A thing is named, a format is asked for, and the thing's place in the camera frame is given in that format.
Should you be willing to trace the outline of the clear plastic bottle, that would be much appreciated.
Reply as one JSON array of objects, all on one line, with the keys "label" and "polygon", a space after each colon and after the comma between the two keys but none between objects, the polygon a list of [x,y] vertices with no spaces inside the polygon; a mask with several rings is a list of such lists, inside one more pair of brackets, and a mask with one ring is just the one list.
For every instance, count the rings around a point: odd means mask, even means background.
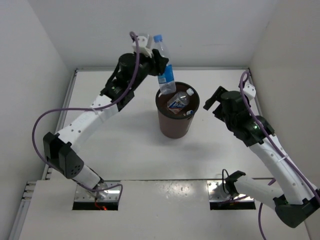
[{"label": "clear plastic bottle", "polygon": [[184,115],[185,115],[185,116],[189,116],[189,115],[191,115],[191,114],[193,114],[193,113],[194,113],[193,110],[188,110]]}]

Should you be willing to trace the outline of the orange label clear bottle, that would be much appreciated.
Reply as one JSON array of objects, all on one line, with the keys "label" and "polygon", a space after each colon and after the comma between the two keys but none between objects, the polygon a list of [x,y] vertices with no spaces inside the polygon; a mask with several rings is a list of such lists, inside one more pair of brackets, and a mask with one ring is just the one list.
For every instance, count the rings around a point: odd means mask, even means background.
[{"label": "orange label clear bottle", "polygon": [[174,114],[178,114],[190,103],[193,94],[194,91],[191,88],[186,91],[179,91],[167,102],[167,109]]}]

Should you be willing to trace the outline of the brown plastic waste bin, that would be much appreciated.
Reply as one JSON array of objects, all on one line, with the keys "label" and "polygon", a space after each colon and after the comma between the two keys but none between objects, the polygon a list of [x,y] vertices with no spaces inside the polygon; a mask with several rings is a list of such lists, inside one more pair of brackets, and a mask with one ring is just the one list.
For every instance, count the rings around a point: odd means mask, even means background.
[{"label": "brown plastic waste bin", "polygon": [[[190,97],[190,103],[178,114],[174,114],[167,108],[167,102],[176,94],[170,93],[162,95],[160,90],[155,95],[155,104],[158,114],[158,122],[160,131],[168,138],[179,139],[184,137],[194,119],[196,112],[200,106],[200,97],[197,91],[187,83],[176,82],[176,92],[185,92],[191,88],[194,94]],[[189,110],[193,110],[194,113],[185,115]]]}]

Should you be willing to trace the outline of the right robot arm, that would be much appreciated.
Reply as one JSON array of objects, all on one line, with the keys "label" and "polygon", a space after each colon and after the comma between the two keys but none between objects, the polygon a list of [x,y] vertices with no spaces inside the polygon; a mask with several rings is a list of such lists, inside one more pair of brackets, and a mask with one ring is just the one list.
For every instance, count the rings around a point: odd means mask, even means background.
[{"label": "right robot arm", "polygon": [[250,114],[247,96],[219,86],[203,108],[209,110],[215,102],[219,105],[213,111],[214,116],[259,157],[279,185],[275,188],[260,184],[238,170],[224,180],[220,187],[222,195],[234,198],[244,194],[254,198],[274,210],[285,225],[296,228],[319,209],[319,188],[296,172],[296,165],[268,121]]}]

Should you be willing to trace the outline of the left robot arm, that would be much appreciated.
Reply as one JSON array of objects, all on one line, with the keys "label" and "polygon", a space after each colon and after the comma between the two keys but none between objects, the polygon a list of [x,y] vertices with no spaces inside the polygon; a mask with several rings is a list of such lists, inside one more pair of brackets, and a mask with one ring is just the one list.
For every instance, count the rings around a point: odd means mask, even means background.
[{"label": "left robot arm", "polygon": [[46,163],[92,194],[108,190],[104,180],[85,165],[77,153],[104,122],[134,98],[134,91],[142,81],[147,76],[163,74],[168,62],[168,58],[157,49],[153,49],[150,56],[143,53],[121,55],[105,87],[91,106],[65,128],[57,133],[48,132],[43,137]]}]

